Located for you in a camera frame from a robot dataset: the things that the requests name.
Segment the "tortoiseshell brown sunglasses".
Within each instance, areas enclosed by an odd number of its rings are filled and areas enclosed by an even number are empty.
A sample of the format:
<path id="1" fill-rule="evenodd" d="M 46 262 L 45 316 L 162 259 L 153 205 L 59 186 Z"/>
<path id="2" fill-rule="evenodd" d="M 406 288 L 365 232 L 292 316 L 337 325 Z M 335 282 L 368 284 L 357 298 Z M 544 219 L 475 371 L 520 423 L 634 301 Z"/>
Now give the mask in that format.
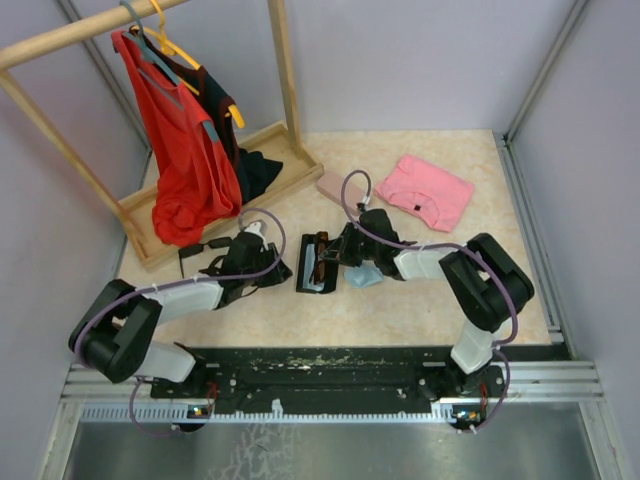
<path id="1" fill-rule="evenodd" d="M 329 234 L 326 231 L 319 231 L 314 235 L 314 259 L 308 280 L 314 288 L 321 288 L 322 293 L 334 291 L 337 282 L 337 266 L 331 263 L 325 255 L 329 244 Z"/>

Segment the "light blue cleaning cloth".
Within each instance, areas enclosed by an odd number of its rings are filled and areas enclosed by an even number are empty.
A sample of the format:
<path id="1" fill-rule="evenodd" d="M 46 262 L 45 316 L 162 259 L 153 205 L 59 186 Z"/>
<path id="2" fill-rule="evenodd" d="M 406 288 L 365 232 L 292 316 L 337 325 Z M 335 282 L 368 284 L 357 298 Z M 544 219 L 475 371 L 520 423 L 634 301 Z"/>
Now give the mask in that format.
<path id="1" fill-rule="evenodd" d="M 301 251 L 301 256 L 300 256 L 299 265 L 298 265 L 297 280 L 296 280 L 296 291 L 298 293 L 309 293 L 309 294 L 329 294 L 334 292 L 336 288 L 332 292 L 322 293 L 321 288 L 316 289 L 311 285 L 308 278 L 312 270 L 313 259 L 314 259 L 313 245 L 311 243 L 308 243 L 304 246 L 304 248 Z"/>

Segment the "black glasses case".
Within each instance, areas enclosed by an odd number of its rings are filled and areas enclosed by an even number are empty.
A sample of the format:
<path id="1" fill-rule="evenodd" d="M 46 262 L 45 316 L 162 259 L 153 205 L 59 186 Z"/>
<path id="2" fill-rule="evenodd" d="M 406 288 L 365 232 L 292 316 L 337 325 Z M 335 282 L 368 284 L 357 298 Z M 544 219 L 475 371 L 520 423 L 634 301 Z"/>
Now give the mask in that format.
<path id="1" fill-rule="evenodd" d="M 330 249 L 332 243 L 326 231 L 302 235 L 296 276 L 297 293 L 329 294 L 336 290 L 339 263 L 335 251 Z"/>

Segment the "pink glasses case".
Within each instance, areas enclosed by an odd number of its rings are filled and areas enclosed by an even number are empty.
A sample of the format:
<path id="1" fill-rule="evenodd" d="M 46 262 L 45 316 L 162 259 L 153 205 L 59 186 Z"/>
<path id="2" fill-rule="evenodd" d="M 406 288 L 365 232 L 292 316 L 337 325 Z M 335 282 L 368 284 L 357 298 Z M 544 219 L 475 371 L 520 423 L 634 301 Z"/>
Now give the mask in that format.
<path id="1" fill-rule="evenodd" d="M 326 198 L 334 202 L 339 207 L 345 206 L 354 217 L 361 213 L 357 211 L 356 204 L 365 198 L 370 200 L 367 184 L 363 187 L 358 186 L 351 179 L 345 188 L 343 183 L 345 177 L 334 171 L 326 171 L 316 182 L 318 191 Z"/>

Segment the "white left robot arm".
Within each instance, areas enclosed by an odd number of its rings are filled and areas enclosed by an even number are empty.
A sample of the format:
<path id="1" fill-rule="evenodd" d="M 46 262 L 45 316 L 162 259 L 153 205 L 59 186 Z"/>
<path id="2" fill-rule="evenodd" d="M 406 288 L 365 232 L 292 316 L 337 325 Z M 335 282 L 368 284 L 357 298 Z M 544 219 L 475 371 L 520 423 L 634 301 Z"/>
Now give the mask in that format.
<path id="1" fill-rule="evenodd" d="M 197 312 L 213 312 L 248 295 L 286 282 L 291 269 L 275 244 L 260 233 L 242 231 L 235 238 L 209 243 L 225 248 L 190 279 L 138 289 L 122 279 L 108 282 L 69 336 L 76 358 L 111 383 L 142 377 L 172 382 L 184 395 L 201 394 L 208 373 L 197 366 L 188 347 L 153 340 L 156 328 Z"/>

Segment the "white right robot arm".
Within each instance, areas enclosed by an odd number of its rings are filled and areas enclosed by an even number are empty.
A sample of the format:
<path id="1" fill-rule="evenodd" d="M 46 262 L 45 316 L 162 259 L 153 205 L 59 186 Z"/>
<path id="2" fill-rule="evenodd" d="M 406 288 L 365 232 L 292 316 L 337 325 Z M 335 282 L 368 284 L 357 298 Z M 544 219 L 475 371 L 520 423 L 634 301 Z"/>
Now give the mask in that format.
<path id="1" fill-rule="evenodd" d="M 517 315 L 535 295 L 529 276 L 492 235 L 477 234 L 463 245 L 402 241 L 383 209 L 351 219 L 316 259 L 353 268 L 371 262 L 398 281 L 446 280 L 465 315 L 446 372 L 448 387 L 461 396 L 481 385 L 481 369 L 515 339 Z"/>

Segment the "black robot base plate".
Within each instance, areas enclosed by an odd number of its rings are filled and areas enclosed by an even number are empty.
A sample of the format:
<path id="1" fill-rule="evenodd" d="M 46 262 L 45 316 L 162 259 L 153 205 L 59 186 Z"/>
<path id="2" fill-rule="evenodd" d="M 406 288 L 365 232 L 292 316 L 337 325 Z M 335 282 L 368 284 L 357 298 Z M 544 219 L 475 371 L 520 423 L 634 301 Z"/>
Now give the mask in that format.
<path id="1" fill-rule="evenodd" d="M 439 415 L 477 428 L 510 386 L 508 366 L 493 362 L 465 374 L 442 347 L 194 348 L 182 383 L 154 374 L 154 400 L 205 403 L 205 419 L 280 415 L 345 421 Z"/>

